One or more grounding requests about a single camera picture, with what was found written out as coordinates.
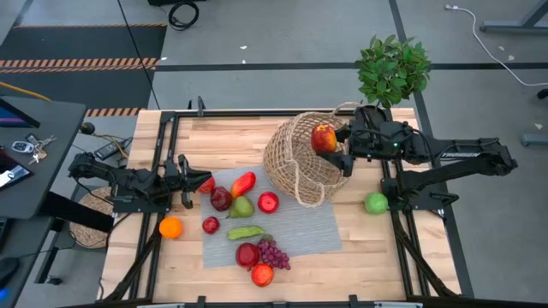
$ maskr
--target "plastic fruit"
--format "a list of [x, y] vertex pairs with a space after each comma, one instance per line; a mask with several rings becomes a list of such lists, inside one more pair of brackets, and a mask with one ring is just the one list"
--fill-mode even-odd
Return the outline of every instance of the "plastic fruit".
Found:
[[259, 248], [251, 243], [243, 243], [236, 250], [236, 262], [247, 270], [251, 270], [259, 262], [259, 259]]
[[277, 247], [277, 243], [272, 235], [264, 235], [257, 244], [257, 248], [259, 248], [260, 256], [263, 259], [263, 263], [273, 268], [279, 268], [281, 270], [291, 270], [288, 254], [282, 252]]
[[225, 211], [232, 205], [232, 195], [224, 187], [215, 187], [211, 191], [211, 205], [218, 211]]
[[259, 197], [257, 206], [259, 207], [259, 210], [264, 213], [272, 214], [277, 211], [277, 208], [280, 206], [280, 199], [274, 192], [263, 192]]
[[255, 207], [251, 201], [245, 197], [240, 196], [234, 200], [230, 207], [229, 216], [227, 218], [246, 218], [253, 216]]
[[335, 130], [329, 124], [318, 124], [312, 130], [312, 148], [317, 153], [337, 150]]
[[388, 199], [381, 192], [370, 192], [364, 200], [364, 207], [369, 214], [383, 214], [388, 210]]
[[219, 230], [220, 227], [219, 220], [213, 216], [207, 217], [204, 222], [202, 222], [202, 228], [207, 234], [214, 234]]
[[232, 192], [232, 198], [238, 198], [244, 193], [249, 192], [255, 185], [256, 180], [257, 178], [253, 172], [246, 172], [244, 175], [240, 176], [232, 184], [232, 189], [230, 190]]
[[251, 272], [251, 280], [257, 287], [266, 287], [274, 278], [274, 270], [266, 264], [257, 264]]
[[259, 226], [233, 228], [229, 231], [229, 240], [238, 240], [264, 234], [265, 231]]
[[175, 217], [166, 217], [160, 222], [160, 234], [166, 239], [176, 239], [182, 234], [182, 222]]
[[205, 181], [204, 184], [198, 187], [198, 193], [211, 193], [213, 188], [215, 188], [215, 179], [211, 177], [209, 180]]

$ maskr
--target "potted plant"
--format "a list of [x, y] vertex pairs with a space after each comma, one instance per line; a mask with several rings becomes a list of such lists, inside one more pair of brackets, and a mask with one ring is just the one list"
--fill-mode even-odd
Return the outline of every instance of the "potted plant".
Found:
[[392, 34], [383, 42], [376, 36], [371, 38], [368, 49], [361, 50], [361, 59], [355, 62], [366, 94], [367, 102], [389, 109], [409, 99], [415, 91], [423, 91], [430, 79], [430, 61], [419, 42], [412, 46], [409, 38], [405, 42], [395, 40]]

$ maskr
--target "green pepper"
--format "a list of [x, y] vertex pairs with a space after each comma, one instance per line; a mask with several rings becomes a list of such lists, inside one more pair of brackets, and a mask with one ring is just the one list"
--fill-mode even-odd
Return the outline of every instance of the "green pepper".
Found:
[[229, 240], [238, 240], [264, 233], [265, 231], [259, 226], [233, 228], [229, 231]]

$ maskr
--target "phone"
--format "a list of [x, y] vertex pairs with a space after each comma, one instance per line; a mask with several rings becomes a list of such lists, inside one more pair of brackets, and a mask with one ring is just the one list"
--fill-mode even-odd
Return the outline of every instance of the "phone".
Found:
[[32, 176], [33, 172], [0, 150], [0, 190]]

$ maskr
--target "floor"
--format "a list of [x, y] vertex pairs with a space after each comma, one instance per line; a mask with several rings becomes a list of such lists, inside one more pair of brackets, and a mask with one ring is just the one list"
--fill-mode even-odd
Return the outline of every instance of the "floor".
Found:
[[[0, 42], [25, 0], [4, 0], [0, 10]], [[536, 0], [454, 0], [472, 10], [478, 21], [517, 20]], [[27, 0], [23, 25], [83, 25], [123, 23], [111, 0]], [[397, 0], [408, 37], [415, 36], [434, 63], [490, 63], [471, 33], [472, 18], [444, 10], [436, 0]], [[168, 28], [162, 65], [180, 71], [155, 73], [153, 88], [162, 109], [184, 109], [201, 96], [207, 108], [335, 107], [359, 101], [354, 69], [223, 70], [223, 64], [352, 62], [373, 34], [396, 33], [385, 0], [207, 0], [200, 2], [200, 19], [185, 32]], [[165, 22], [162, 10], [146, 0], [122, 0], [130, 23]], [[479, 33], [495, 56], [511, 62], [548, 62], [548, 37]], [[188, 65], [208, 65], [199, 70]], [[548, 81], [545, 69], [519, 69], [526, 82]], [[476, 298], [548, 303], [545, 281], [548, 253], [544, 235], [548, 208], [545, 174], [548, 149], [523, 148], [522, 132], [546, 133], [548, 102], [534, 94], [538, 87], [521, 86], [506, 71], [436, 70], [423, 92], [434, 136], [440, 139], [499, 137], [520, 167], [495, 178], [469, 176], [448, 183], [461, 196], [454, 205], [457, 227]], [[401, 106], [415, 106], [415, 101]], [[149, 109], [156, 109], [151, 97]], [[130, 136], [135, 117], [87, 119], [98, 133]], [[102, 140], [79, 135], [75, 145], [97, 149]], [[66, 177], [72, 148], [54, 191], [70, 195], [74, 182]], [[100, 182], [89, 181], [98, 185]], [[104, 261], [100, 252], [60, 252], [52, 270], [66, 283], [53, 287], [30, 281], [18, 307], [39, 303], [50, 307], [92, 302]]]

